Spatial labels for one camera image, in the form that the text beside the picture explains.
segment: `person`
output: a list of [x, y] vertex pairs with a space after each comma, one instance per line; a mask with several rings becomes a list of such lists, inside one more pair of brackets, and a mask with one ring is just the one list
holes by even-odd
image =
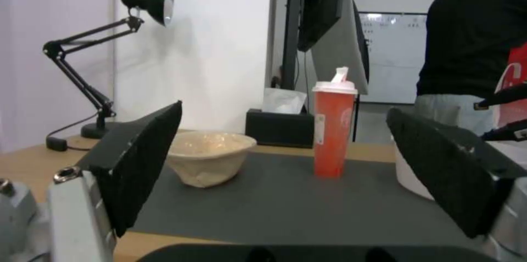
[[493, 128], [492, 110], [474, 103], [492, 95], [510, 49], [527, 41], [527, 0], [434, 0], [415, 112], [478, 135]]

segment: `lamp shade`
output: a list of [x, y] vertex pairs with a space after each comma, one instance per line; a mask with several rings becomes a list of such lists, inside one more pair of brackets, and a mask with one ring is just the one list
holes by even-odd
[[174, 0], [121, 0], [128, 9], [146, 10], [159, 24], [167, 26], [172, 20]]

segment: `red cup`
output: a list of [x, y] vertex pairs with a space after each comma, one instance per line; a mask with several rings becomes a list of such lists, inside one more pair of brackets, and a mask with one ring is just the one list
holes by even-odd
[[342, 174], [357, 90], [352, 82], [317, 82], [315, 92], [315, 174]]

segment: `tissue box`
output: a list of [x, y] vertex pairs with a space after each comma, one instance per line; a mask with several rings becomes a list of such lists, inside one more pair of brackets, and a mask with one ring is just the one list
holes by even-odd
[[313, 147], [313, 115], [275, 114], [252, 108], [246, 117], [245, 135], [256, 139], [258, 145]]

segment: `white cup lid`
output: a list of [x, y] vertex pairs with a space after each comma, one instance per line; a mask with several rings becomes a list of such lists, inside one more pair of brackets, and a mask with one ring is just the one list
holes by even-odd
[[330, 92], [341, 94], [358, 94], [355, 84], [350, 81], [345, 82], [317, 82], [313, 87], [313, 92]]

